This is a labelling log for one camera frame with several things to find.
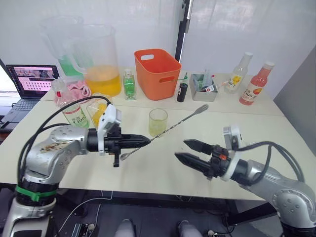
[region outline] laptop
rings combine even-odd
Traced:
[[[15,103],[2,123],[15,127],[51,88],[51,82],[59,77],[53,65],[7,65],[6,66],[21,99]]]

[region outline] measuring jug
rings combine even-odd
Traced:
[[[84,74],[91,92],[116,96],[121,83],[117,64],[115,30],[107,25],[84,25],[80,38],[66,45],[73,67]]]
[[[79,16],[55,16],[43,19],[40,35],[50,53],[58,60],[66,76],[81,75],[69,61],[64,43],[82,34],[83,19]]]

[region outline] person's leg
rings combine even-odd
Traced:
[[[136,237],[134,225],[131,220],[123,220],[115,232],[114,237]]]
[[[188,221],[181,221],[178,230],[180,237],[202,237],[196,227],[191,225]]]

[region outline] laptop keyboard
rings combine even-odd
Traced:
[[[20,100],[13,106],[13,110],[31,110],[38,100]]]

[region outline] orange plastic basket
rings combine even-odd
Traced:
[[[137,80],[151,100],[173,96],[181,64],[162,49],[145,49],[134,53]]]

